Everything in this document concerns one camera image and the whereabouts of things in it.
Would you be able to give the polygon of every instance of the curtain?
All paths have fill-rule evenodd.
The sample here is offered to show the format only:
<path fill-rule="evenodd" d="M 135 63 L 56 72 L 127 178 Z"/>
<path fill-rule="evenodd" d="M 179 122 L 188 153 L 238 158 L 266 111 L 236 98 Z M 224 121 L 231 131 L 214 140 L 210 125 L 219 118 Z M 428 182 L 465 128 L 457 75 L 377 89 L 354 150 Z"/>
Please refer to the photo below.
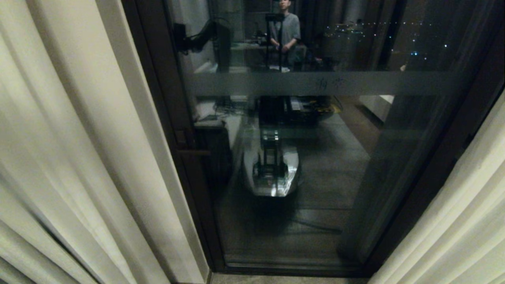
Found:
<path fill-rule="evenodd" d="M 95 3 L 86 5 L 99 15 Z M 79 64 L 89 58 L 79 57 L 79 50 L 72 51 L 67 61 L 54 62 L 49 54 L 55 51 L 44 46 L 39 34 L 43 28 L 30 12 L 23 1 L 0 2 L 0 279 L 7 283 L 179 281 L 175 274 L 185 263 L 178 259 L 191 251 L 185 250 L 186 240 L 177 247 L 180 223 L 157 222 L 173 220 L 175 210 L 128 90 L 116 88 L 111 93 L 116 96 L 111 97 L 100 92 L 96 78 L 104 73 L 81 68 Z M 82 25 L 92 29 L 93 21 L 88 18 Z M 94 35 L 83 36 L 75 34 L 82 42 L 101 44 Z M 104 80 L 115 86 L 114 75 L 120 71 L 117 64 L 109 67 L 106 52 L 100 51 L 97 64 L 105 64 Z M 78 83 L 88 86 L 89 92 L 79 85 L 74 89 L 78 91 L 69 92 L 65 88 L 69 82 L 55 64 L 85 76 L 87 80 Z M 107 99 L 117 94 L 124 101 L 108 104 Z M 103 101 L 91 106 L 91 99 L 99 96 Z M 124 156 L 123 168 L 107 161 L 111 156 L 104 154 L 108 149 L 103 144 L 116 134 L 115 128 L 107 128 L 115 109 L 131 111 L 128 121 L 116 125 L 130 130 L 128 137 L 114 136 L 124 138 L 116 141 L 117 148 L 124 150 L 127 145 L 132 152 L 143 153 L 141 164 L 127 151 L 117 153 Z M 136 168 L 125 171 L 129 165 Z M 120 179 L 125 184 L 118 186 L 114 175 L 125 176 Z"/>
<path fill-rule="evenodd" d="M 505 282 L 505 93 L 371 284 Z"/>

